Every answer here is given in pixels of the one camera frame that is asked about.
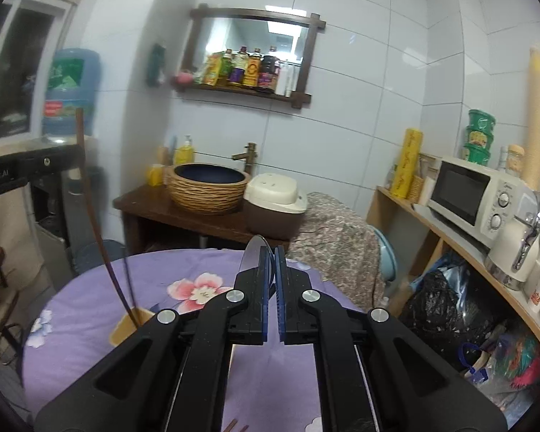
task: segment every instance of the rice cooker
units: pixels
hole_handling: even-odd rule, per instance
[[[298,183],[280,174],[259,174],[244,191],[246,226],[264,237],[290,240],[298,233],[307,208],[308,199]]]

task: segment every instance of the kettle handle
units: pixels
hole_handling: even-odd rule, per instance
[[[532,245],[534,245],[536,238],[540,235],[540,192],[534,192],[534,195],[536,196],[538,212],[536,213],[536,217],[530,225],[530,231],[528,231],[528,235],[522,239],[522,245],[520,246],[518,254],[516,255],[516,259],[514,260],[513,268],[516,271],[522,268],[522,264],[528,256]]]

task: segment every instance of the microwave door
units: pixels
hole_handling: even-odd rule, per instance
[[[432,200],[475,226],[480,203],[489,182],[490,177],[487,175],[442,162]]]

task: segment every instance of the wooden mirror frame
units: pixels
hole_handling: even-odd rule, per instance
[[[186,49],[182,58],[180,71],[194,71],[192,61],[196,52],[196,44],[202,30],[202,22],[204,18],[231,18],[231,19],[253,19],[256,21],[274,21],[286,24],[297,24],[308,28],[308,34],[302,52],[302,63],[300,65],[300,74],[298,75],[298,83],[296,90],[292,91],[290,97],[278,94],[260,93],[254,90],[240,89],[231,86],[209,86],[209,85],[182,85],[172,80],[172,87],[177,91],[185,89],[201,89],[207,91],[222,91],[225,93],[245,94],[266,99],[280,100],[289,102],[294,109],[301,109],[302,105],[309,104],[311,95],[306,93],[306,84],[308,82],[308,74],[310,72],[310,64],[312,55],[314,54],[314,44],[316,43],[316,34],[318,29],[324,30],[326,23],[320,20],[320,15],[312,13],[310,17],[297,16],[294,14],[286,14],[275,11],[265,11],[264,9],[245,9],[245,8],[211,8],[206,4],[200,4],[197,8],[190,11],[192,18],[192,29],[186,43]]]

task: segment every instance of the plastic bag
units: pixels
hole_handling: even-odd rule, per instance
[[[400,321],[459,372],[462,343],[480,346],[496,325],[488,301],[470,284],[466,262],[449,252],[412,285],[416,292],[406,303]],[[471,364],[480,353],[465,348]]]
[[[540,345],[525,328],[500,335],[484,368],[487,379],[471,380],[496,404],[512,427],[534,402],[540,387]]]

